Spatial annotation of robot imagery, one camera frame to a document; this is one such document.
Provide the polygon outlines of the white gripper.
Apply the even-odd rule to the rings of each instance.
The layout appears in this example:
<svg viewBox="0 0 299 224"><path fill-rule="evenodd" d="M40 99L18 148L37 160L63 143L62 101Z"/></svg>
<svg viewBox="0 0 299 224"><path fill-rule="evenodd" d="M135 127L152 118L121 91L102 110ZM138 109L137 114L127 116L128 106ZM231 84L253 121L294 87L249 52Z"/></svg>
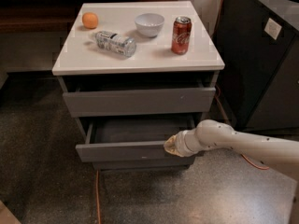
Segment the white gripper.
<svg viewBox="0 0 299 224"><path fill-rule="evenodd" d="M182 157L190 157L203 150L196 131L185 130L172 135L164 142L164 150L172 155L181 155Z"/></svg>

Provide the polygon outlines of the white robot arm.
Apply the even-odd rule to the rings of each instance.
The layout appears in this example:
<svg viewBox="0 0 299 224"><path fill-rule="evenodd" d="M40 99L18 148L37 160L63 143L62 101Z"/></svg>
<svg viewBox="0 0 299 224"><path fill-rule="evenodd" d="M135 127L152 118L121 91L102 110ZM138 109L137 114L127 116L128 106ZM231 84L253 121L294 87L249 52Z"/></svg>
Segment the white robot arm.
<svg viewBox="0 0 299 224"><path fill-rule="evenodd" d="M224 159L220 184L203 188L208 200L197 217L204 224L298 224L298 142L206 119L172 135L164 149L179 157L204 151Z"/></svg>

